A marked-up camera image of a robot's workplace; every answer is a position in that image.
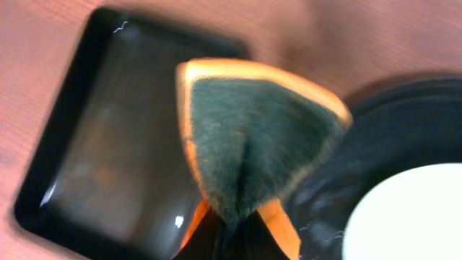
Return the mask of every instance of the rectangular tray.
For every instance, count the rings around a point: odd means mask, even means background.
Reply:
[[[17,198],[26,230],[91,259],[170,259],[200,200],[175,67],[246,58],[233,40],[106,7],[87,23]]]

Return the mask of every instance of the baking pan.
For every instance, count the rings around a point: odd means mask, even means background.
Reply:
[[[26,230],[91,259],[170,259],[200,200],[180,143],[175,67],[247,58],[235,40],[95,10],[19,192]]]
[[[424,165],[462,162],[461,78],[403,84],[352,106],[352,114],[353,126],[339,148],[286,204],[302,240],[300,259],[341,260],[350,214],[385,179]]]

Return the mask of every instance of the tabletop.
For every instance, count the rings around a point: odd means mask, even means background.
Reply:
[[[101,5],[239,38],[252,59],[350,104],[397,82],[462,72],[456,0],[1,0],[0,259],[84,259],[21,230],[12,207],[84,23]]]

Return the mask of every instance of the white round object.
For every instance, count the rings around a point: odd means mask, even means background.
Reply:
[[[359,202],[343,260],[462,259],[462,163],[397,174]]]

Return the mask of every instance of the plate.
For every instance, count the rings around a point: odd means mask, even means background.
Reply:
[[[200,200],[180,143],[175,68],[246,53],[163,19],[95,10],[17,198],[18,223],[91,259],[170,259]]]
[[[302,239],[301,259],[341,260],[350,214],[383,180],[462,162],[462,79],[410,82],[351,110],[354,124],[339,148],[285,205]]]

